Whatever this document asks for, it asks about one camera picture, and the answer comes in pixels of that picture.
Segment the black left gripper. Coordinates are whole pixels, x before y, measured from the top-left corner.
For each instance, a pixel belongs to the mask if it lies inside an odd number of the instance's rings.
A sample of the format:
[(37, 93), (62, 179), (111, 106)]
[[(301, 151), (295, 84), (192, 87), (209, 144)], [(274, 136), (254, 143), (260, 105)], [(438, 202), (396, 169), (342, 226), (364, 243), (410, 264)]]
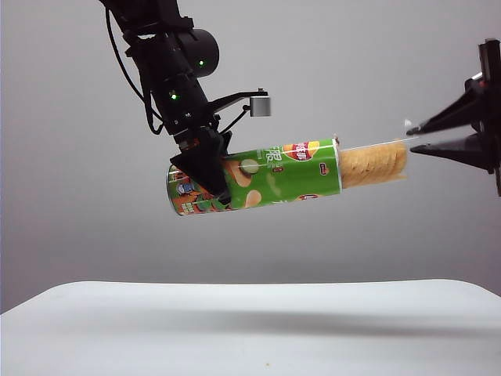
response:
[(221, 135), (210, 126), (183, 128), (172, 133), (181, 153), (171, 163), (201, 185), (223, 205), (231, 201), (222, 159), (228, 153), (232, 132)]

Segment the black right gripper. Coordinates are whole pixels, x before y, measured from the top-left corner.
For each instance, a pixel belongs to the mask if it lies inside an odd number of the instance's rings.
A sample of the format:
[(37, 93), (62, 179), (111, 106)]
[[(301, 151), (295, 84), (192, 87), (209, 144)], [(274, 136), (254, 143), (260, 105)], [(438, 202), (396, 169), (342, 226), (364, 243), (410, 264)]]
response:
[(410, 151), (483, 169), (495, 176), (500, 196), (500, 40), (486, 38), (478, 53), (481, 72), (465, 81), (465, 89), (479, 89), (481, 103), (451, 105), (405, 133), (417, 136), (470, 125), (476, 131), (470, 136), (424, 143)]

